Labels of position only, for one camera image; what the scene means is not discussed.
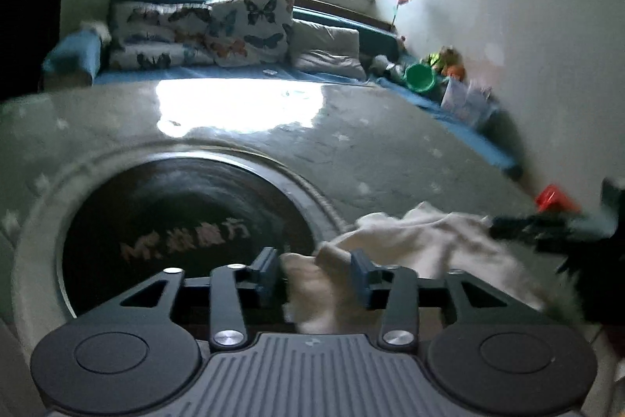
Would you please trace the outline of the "cream white garment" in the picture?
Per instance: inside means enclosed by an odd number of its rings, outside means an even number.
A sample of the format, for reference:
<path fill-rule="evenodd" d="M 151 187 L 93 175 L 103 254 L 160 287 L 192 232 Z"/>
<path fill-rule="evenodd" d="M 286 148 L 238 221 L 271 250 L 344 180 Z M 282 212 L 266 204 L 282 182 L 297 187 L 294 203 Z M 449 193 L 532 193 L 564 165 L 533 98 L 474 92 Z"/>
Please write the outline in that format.
<path fill-rule="evenodd" d="M 296 330 L 310 335 L 375 335 L 381 312 L 368 311 L 352 286 L 351 254 L 362 249 L 379 266 L 401 266 L 436 279 L 463 270 L 538 311 L 546 291 L 512 251 L 488 234 L 487 218 L 445 213 L 424 201 L 396 218 L 372 213 L 354 230 L 318 245 L 311 256 L 286 253 L 281 264 L 288 284 L 288 306 Z"/>

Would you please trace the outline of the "red plastic box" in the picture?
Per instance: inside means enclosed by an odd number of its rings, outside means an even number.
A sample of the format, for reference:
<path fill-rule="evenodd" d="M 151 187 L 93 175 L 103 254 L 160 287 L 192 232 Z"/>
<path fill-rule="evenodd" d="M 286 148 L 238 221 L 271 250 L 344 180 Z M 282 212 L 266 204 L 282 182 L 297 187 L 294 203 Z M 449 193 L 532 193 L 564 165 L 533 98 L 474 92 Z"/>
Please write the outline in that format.
<path fill-rule="evenodd" d="M 555 184 L 549 184 L 535 198 L 538 212 L 541 213 L 573 213 L 577 214 L 582 209 L 563 190 Z"/>

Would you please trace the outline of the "clear plastic storage box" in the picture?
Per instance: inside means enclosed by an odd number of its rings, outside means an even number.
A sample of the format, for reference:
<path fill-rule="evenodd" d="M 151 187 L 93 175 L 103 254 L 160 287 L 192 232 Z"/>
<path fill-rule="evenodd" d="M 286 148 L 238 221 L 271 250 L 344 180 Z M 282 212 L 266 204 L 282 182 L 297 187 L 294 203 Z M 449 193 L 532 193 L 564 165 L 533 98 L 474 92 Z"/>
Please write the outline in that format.
<path fill-rule="evenodd" d="M 476 130 L 484 128 L 495 112 L 494 105 L 480 89 L 455 78 L 447 81 L 441 107 Z"/>

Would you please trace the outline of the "plush toy pile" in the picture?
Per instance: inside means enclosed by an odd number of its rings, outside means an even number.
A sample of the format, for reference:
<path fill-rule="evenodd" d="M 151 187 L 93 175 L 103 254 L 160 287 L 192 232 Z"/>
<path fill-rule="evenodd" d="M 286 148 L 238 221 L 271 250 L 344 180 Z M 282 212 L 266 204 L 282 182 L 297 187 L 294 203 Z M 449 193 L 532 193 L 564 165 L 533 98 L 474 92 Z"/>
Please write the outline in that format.
<path fill-rule="evenodd" d="M 439 52 L 426 55 L 421 63 L 431 68 L 436 74 L 464 81 L 466 70 L 461 54 L 453 47 L 442 47 Z"/>

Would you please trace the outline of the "green plastic bucket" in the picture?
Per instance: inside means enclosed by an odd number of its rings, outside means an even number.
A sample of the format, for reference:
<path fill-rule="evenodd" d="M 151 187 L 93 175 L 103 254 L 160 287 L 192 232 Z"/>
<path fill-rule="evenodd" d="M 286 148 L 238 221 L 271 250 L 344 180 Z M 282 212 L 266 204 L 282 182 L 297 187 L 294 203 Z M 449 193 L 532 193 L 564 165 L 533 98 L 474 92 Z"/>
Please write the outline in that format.
<path fill-rule="evenodd" d="M 426 64 L 414 63 L 406 67 L 404 82 L 410 91 L 425 94 L 436 85 L 436 73 Z"/>

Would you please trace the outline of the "grey stuffed toy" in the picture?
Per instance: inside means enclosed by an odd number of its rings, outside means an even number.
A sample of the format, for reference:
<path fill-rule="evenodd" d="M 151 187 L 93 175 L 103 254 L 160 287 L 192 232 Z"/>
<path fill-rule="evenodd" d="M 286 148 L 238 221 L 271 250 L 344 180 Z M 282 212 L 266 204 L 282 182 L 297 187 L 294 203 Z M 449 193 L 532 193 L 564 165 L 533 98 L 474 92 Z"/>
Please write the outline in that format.
<path fill-rule="evenodd" d="M 369 66 L 369 72 L 376 77 L 384 77 L 389 81 L 402 82 L 405 67 L 401 63 L 391 61 L 386 55 L 376 55 Z"/>

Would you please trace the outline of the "plain grey pillow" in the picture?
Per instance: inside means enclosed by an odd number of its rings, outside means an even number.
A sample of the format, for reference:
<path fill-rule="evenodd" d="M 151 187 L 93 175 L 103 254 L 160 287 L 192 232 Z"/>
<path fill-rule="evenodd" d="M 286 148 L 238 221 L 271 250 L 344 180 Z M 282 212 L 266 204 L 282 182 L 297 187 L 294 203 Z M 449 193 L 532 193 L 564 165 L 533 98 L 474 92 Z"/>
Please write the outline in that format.
<path fill-rule="evenodd" d="M 288 49 L 290 63 L 306 73 L 326 73 L 366 79 L 360 62 L 357 30 L 295 20 Z"/>

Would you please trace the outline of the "square butterfly print pillow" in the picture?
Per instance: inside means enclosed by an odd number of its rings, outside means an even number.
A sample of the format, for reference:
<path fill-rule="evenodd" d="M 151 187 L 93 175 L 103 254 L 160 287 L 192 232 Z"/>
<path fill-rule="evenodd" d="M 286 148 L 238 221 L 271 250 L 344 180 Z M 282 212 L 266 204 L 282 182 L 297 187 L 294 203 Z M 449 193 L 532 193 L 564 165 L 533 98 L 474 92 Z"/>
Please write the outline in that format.
<path fill-rule="evenodd" d="M 204 41 L 217 66 L 282 63 L 292 35 L 295 0 L 220 0 L 210 3 Z"/>

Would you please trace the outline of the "long butterfly print pillow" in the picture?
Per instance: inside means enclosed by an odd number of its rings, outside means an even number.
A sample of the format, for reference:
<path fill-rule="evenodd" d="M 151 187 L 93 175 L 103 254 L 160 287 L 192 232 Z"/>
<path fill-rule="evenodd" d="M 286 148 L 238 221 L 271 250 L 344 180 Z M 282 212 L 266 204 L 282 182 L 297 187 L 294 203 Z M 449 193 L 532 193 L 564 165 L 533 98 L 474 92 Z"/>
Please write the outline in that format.
<path fill-rule="evenodd" d="M 210 66 L 211 12 L 205 3 L 116 1 L 109 7 L 112 70 Z"/>

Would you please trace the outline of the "blue bed sheet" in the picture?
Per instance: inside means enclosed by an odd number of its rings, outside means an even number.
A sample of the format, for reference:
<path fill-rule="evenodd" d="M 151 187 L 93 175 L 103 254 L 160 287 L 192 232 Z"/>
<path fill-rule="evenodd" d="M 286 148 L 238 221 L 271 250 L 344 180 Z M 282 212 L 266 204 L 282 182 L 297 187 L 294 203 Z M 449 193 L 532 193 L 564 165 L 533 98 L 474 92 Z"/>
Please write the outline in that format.
<path fill-rule="evenodd" d="M 220 0 L 110 0 L 109 7 L 116 1 L 144 1 L 150 3 L 210 3 Z M 345 27 L 357 30 L 360 38 L 360 62 L 366 71 L 366 79 L 358 81 L 340 75 L 302 72 L 290 63 L 288 53 L 282 63 L 262 63 L 254 66 L 224 68 L 217 66 L 215 59 L 210 66 L 175 67 L 164 70 L 112 70 L 109 68 L 111 35 L 108 14 L 103 21 L 85 21 L 79 30 L 61 39 L 42 63 L 46 83 L 53 87 L 77 87 L 80 85 L 109 85 L 122 82 L 164 81 L 164 79 L 191 78 L 250 78 L 250 79 L 285 79 L 286 81 L 325 82 L 341 85 L 373 85 L 387 89 L 432 116 L 447 128 L 461 142 L 475 150 L 479 156 L 500 169 L 509 178 L 517 180 L 522 174 L 521 165 L 503 149 L 487 138 L 487 131 L 496 121 L 497 105 L 483 93 L 494 105 L 495 112 L 486 126 L 473 129 L 455 118 L 441 107 L 443 95 L 450 77 L 436 74 L 436 85 L 425 94 L 410 91 L 404 81 L 389 81 L 376 77 L 369 72 L 369 66 L 376 55 L 386 55 L 391 61 L 401 63 L 405 69 L 418 61 L 405 48 L 405 42 L 389 32 L 374 29 L 369 25 L 351 21 L 333 15 L 326 15 L 311 9 L 293 8 L 293 21 L 303 20 L 330 27 Z"/>

